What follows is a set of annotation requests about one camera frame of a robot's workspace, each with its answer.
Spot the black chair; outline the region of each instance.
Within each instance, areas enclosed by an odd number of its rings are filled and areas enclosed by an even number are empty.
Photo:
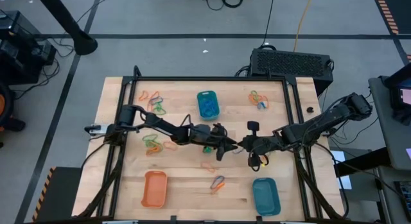
[[[26,126],[25,122],[12,117],[13,109],[14,93],[5,83],[0,81],[0,131],[10,130],[19,132]]]

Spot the wooden tabletop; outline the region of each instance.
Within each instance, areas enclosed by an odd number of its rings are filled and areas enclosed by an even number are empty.
[[[297,83],[304,119],[309,120],[320,113],[313,80],[298,78]],[[120,88],[121,78],[106,78],[96,123],[114,122]],[[137,83],[134,103],[146,108],[147,100],[138,101],[143,90],[148,91],[150,95],[155,91],[160,92],[161,97],[164,98],[162,107],[167,112],[161,117],[176,126],[181,124],[186,114],[191,114],[194,124],[212,125],[213,122],[200,120],[197,93],[204,90],[215,91],[220,106],[220,117],[215,122],[224,125],[228,136],[236,141],[241,141],[242,137],[250,134],[247,130],[247,121],[260,123],[258,135],[272,135],[272,130],[288,124],[283,88],[280,82],[140,81]],[[258,110],[249,101],[248,96],[252,90],[267,96],[269,100],[267,109]],[[289,91],[295,114],[291,87]],[[314,113],[307,113],[306,108],[308,107],[313,107]],[[136,116],[134,124],[139,123],[142,121],[139,116]],[[164,149],[160,153],[146,156],[147,148],[142,137],[148,134],[159,133],[155,130],[144,129],[139,134],[135,132],[128,134],[115,216],[117,220],[169,220],[170,216],[177,215],[178,220],[254,221],[258,213],[252,195],[252,182],[261,177],[270,177],[275,180],[281,201],[281,213],[263,219],[265,221],[304,220],[297,172],[291,153],[272,152],[269,155],[270,164],[256,173],[248,167],[248,154],[245,152],[237,155],[227,152],[223,160],[218,162],[215,152],[205,154],[202,153],[201,146],[189,144],[179,146],[176,151]],[[157,138],[159,142],[169,140],[162,134],[159,134]],[[102,141],[102,139],[91,141],[87,154],[95,150]],[[319,142],[328,146],[327,140],[323,137]],[[81,213],[100,189],[108,149],[109,147],[101,149],[85,165],[73,215]],[[311,157],[318,188],[334,209],[343,214],[344,208],[331,157],[324,150],[316,147],[313,147]],[[215,168],[215,172],[212,173],[202,168],[202,162],[210,163]],[[166,203],[161,209],[147,209],[141,205],[144,174],[150,170],[160,170],[168,176]],[[211,194],[209,187],[214,177],[218,175],[225,177],[225,186],[216,194]],[[311,215],[315,216],[312,195],[308,187],[307,191]],[[107,193],[105,214],[108,213],[110,197],[111,191]]]

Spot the gray floor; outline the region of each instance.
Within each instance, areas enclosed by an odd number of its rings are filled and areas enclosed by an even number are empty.
[[[63,0],[79,18],[94,0]],[[275,0],[270,34],[295,34],[307,0]],[[213,7],[220,0],[210,0]],[[91,26],[95,34],[262,34],[267,25],[270,0],[244,0],[237,9],[214,12],[202,0],[108,0],[99,5]],[[39,0],[0,1],[2,10],[20,10],[42,33],[58,34],[63,29]],[[80,22],[84,27],[86,15]],[[304,20],[302,34],[388,35],[374,0],[313,0]],[[82,56],[53,142],[40,174],[26,221],[31,220],[46,177],[53,166],[79,167],[85,158],[88,136],[83,127],[93,123],[103,80],[106,76],[132,74],[138,65],[145,76],[232,76],[248,64],[252,48],[261,39],[99,39],[99,48]],[[291,51],[294,40],[267,40],[277,49]],[[411,42],[402,40],[411,53]],[[328,89],[324,108],[351,92],[368,95],[367,80],[390,75],[403,66],[392,40],[300,39],[298,51],[327,54],[335,61],[335,81]],[[13,223],[37,162],[44,138],[62,92],[74,55],[58,61],[61,72],[47,86],[32,90],[16,102],[15,115],[27,122],[21,133],[0,133],[0,223]],[[351,140],[375,119],[347,125]],[[377,149],[384,145],[378,123],[362,132],[347,147]],[[375,220],[376,208],[351,202],[350,217]]]

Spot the black metal frame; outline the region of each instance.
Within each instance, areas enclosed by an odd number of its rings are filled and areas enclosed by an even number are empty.
[[[134,96],[135,96],[135,91],[136,91],[138,81],[239,81],[239,82],[242,82],[242,81],[244,82],[271,81],[271,82],[281,82],[282,83],[283,92],[284,92],[284,101],[285,101],[285,106],[286,106],[286,111],[287,111],[287,116],[288,116],[288,122],[289,124],[294,123],[291,102],[290,102],[290,95],[289,95],[288,87],[287,87],[287,81],[282,76],[280,77],[273,76],[269,79],[265,77],[238,78],[238,77],[208,77],[208,76],[202,76],[202,77],[190,77],[190,76],[187,76],[187,77],[184,77],[184,76],[183,77],[172,77],[172,76],[171,77],[156,77],[156,76],[143,77],[139,74],[138,70],[134,69],[134,71],[135,71],[135,76],[124,76],[123,81],[121,82],[121,89],[120,89],[120,95],[119,95],[119,101],[118,101],[115,121],[118,120],[120,108],[124,104],[125,92],[126,92],[127,86],[131,84],[130,95],[128,97],[128,104],[131,105],[134,102]],[[297,87],[295,86],[293,86],[293,94],[294,94],[295,104],[297,107],[297,114],[299,116],[299,122],[301,123],[303,122],[302,110],[301,110],[301,104],[299,101]],[[123,145],[119,146],[119,156],[121,156],[122,159],[118,159],[118,160],[121,160],[121,161],[123,160],[126,144],[127,144],[127,140],[124,142]],[[107,180],[109,179],[110,172],[112,169],[112,162],[114,158],[115,149],[116,149],[116,146],[110,145],[109,154],[107,155],[107,162],[106,162],[105,171],[104,171],[103,184],[107,182]],[[296,153],[294,157],[295,157],[296,166],[297,166],[297,160],[300,160],[299,153]],[[310,174],[313,173],[312,161],[307,161],[307,167],[310,171]],[[114,217],[115,215],[120,178],[121,178],[121,173],[117,176],[117,178],[114,181],[114,186],[112,189],[112,198],[110,201],[110,208],[109,208],[110,217]],[[302,209],[304,213],[304,219],[307,220],[311,216],[310,216],[310,208],[308,205],[308,198],[306,194],[306,187],[304,184],[304,180],[300,176],[298,176],[298,178],[299,178],[299,190],[301,194],[301,202],[302,202]],[[316,208],[317,217],[322,218],[322,215],[319,216],[319,214],[322,214],[322,213],[321,213],[319,204],[316,200],[315,200],[315,204],[316,204],[315,208]],[[97,214],[96,214],[97,216],[103,216],[104,205],[105,205],[105,198],[103,197],[97,208]],[[236,221],[235,223],[253,223],[253,222],[250,222],[250,221],[237,222]]]

